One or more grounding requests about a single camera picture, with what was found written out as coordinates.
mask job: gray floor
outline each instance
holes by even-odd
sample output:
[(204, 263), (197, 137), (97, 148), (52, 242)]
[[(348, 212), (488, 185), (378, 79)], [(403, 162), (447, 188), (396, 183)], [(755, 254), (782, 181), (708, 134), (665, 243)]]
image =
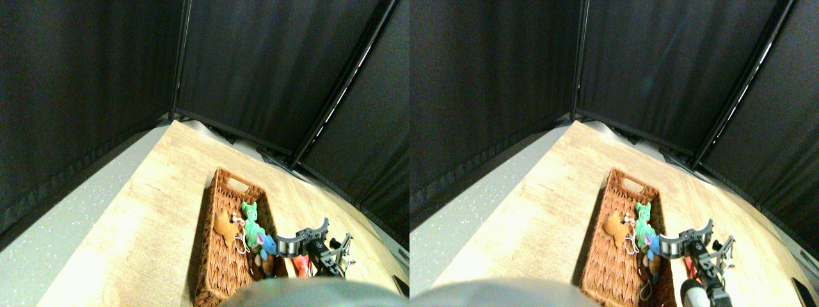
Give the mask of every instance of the gray floor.
[[(640, 140), (637, 144), (631, 144), (625, 137), (615, 133), (605, 124), (597, 121), (584, 124), (604, 135), (617, 139), (637, 151), (665, 162), (663, 154), (659, 152), (659, 147), (653, 142)], [(410, 298), (432, 286), (443, 270), (449, 266), (455, 255), (458, 254), (458, 251), (481, 227), (486, 218), (512, 192), (514, 187), (532, 170), (535, 163), (543, 157), (566, 130), (568, 130), (568, 127), (553, 129), (547, 133), (539, 133), (523, 140), (521, 143), (527, 145), (522, 150), (514, 147), (509, 149), (510, 151), (519, 150), (519, 152), (460, 193), (409, 235)], [(677, 165), (672, 166), (686, 171)], [(697, 174), (697, 176), (730, 191), (730, 189), (711, 178), (704, 177), (702, 174)], [(781, 230), (779, 233), (791, 252), (798, 255), (801, 247)], [(808, 278), (811, 279), (813, 287), (819, 289), (819, 280), (817, 280), (819, 272), (809, 269), (803, 263), (800, 263), (800, 265), (802, 265)]]
[[(256, 145), (251, 142), (239, 140), (231, 145), (198, 121), (186, 121), (184, 124), (254, 159), (262, 160), (261, 154), (256, 152)], [(101, 162), (89, 167), (96, 172), (88, 174), (88, 179), (0, 252), (0, 306), (37, 304), (102, 212), (167, 129), (165, 126), (140, 133), (100, 159)], [(297, 177), (328, 190), (309, 177)], [(400, 245), (378, 226), (373, 224), (373, 227), (390, 251), (397, 254)], [(406, 261), (396, 258), (409, 273)]]

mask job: black curtain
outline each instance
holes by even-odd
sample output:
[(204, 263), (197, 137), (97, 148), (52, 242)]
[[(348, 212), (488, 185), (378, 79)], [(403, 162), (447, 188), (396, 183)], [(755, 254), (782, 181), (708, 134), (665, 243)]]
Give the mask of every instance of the black curtain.
[(179, 112), (292, 154), (377, 4), (194, 1)]
[(0, 232), (170, 109), (181, 2), (0, 7)]
[(819, 255), (819, 1), (800, 0), (704, 161)]
[(693, 155), (774, 1), (590, 1), (578, 112)]
[(579, 8), (400, 2), (304, 165), (408, 246), (433, 196), (569, 111)]

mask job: orange stuffed animal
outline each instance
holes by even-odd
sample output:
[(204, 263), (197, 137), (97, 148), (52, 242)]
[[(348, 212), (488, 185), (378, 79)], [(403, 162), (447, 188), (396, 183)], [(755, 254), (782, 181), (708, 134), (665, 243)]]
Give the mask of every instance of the orange stuffed animal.
[(222, 210), (216, 214), (216, 218), (213, 220), (213, 230), (224, 237), (224, 244), (228, 248), (233, 247), (233, 241), (239, 229), (236, 228), (236, 225), (230, 223), (228, 211)]
[(603, 230), (609, 235), (614, 236), (614, 245), (617, 248), (622, 247), (622, 243), (626, 240), (626, 235), (628, 234), (628, 226), (621, 222), (622, 215), (617, 211), (609, 214), (609, 217), (603, 222)]

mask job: black pole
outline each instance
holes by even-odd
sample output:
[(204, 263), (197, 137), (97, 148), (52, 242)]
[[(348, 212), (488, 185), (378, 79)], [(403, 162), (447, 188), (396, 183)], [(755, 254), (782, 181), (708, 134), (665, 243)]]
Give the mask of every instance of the black pole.
[(191, 19), (193, 0), (185, 0), (182, 4), (182, 21), (179, 23), (179, 45), (176, 47), (176, 68), (174, 69), (174, 89), (170, 99), (168, 120), (173, 121), (176, 105), (179, 100), (179, 88), (182, 83), (182, 69), (185, 62), (185, 45), (188, 43), (188, 23)]
[(586, 49), (586, 21), (589, 17), (589, 0), (580, 1), (580, 23), (577, 27), (577, 55), (574, 59), (574, 85), (572, 86), (572, 110), (569, 121), (574, 121), (577, 114), (577, 101), (580, 99), (580, 82), (583, 74), (583, 53)]
[(784, 0), (779, 2), (777, 9), (775, 9), (771, 14), (771, 18), (766, 26), (766, 31), (764, 32), (767, 35), (763, 34), (759, 39), (757, 47), (754, 49), (753, 56), (751, 59), (749, 59), (751, 62), (746, 65), (743, 73), (744, 77), (741, 78), (741, 82), (734, 87), (732, 95), (726, 104), (726, 108), (722, 110), (722, 115), (720, 116), (719, 120), (711, 128), (711, 133), (708, 135), (708, 138), (705, 139), (705, 142), (699, 146), (699, 149), (694, 154), (694, 158), (690, 163), (691, 169), (696, 169), (697, 166), (702, 163), (705, 155), (708, 154), (713, 145), (719, 139), (720, 135), (722, 134), (722, 130), (728, 125), (728, 121), (731, 120), (731, 116), (734, 115), (734, 111), (736, 111), (736, 108), (740, 106), (742, 98), (748, 92), (751, 85), (753, 85), (754, 78), (759, 72), (759, 69), (762, 67), (762, 64), (765, 62), (767, 54), (774, 48), (776, 40), (778, 39), (782, 29), (785, 27), (785, 24), (787, 24), (790, 13), (794, 10), (795, 6), (796, 0)]
[(288, 162), (290, 169), (296, 167), (304, 154), (310, 149), (310, 145), (312, 145), (319, 134), (321, 134), (324, 125), (330, 121), (330, 116), (333, 115), (336, 107), (341, 103), (344, 94), (355, 80), (355, 77), (367, 59), (367, 55), (378, 42), (378, 38), (381, 36), (392, 13), (398, 6), (398, 0), (386, 0), (382, 3), (382, 5), (379, 5), (373, 10), (373, 15), (370, 17), (368, 26), (359, 38), (358, 47), (351, 59), (347, 62), (346, 69), (339, 78), (336, 86), (333, 87), (329, 99), (324, 103), (323, 111), (314, 121), (310, 131), (301, 140), (301, 145), (295, 151), (296, 154)]

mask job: wooden table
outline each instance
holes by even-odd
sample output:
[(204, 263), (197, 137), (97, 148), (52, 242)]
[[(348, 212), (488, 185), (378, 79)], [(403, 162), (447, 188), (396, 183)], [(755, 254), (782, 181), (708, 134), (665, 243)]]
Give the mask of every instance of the wooden table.
[(347, 279), (397, 292), (407, 280), (367, 219), (343, 199), (174, 122), (94, 224), (39, 305), (192, 305), (195, 241), (205, 192), (225, 167), (268, 193), (280, 233), (330, 219), (328, 238), (350, 233)]
[[(801, 306), (790, 279), (808, 285), (771, 222), (747, 201), (640, 153), (584, 124), (572, 127), (489, 216), (434, 287), (478, 278), (536, 277), (577, 285), (586, 230), (612, 167), (657, 187), (668, 233), (714, 221), (714, 239), (729, 235), (734, 277), (726, 290), (734, 306)], [(672, 261), (674, 289), (686, 279)]]

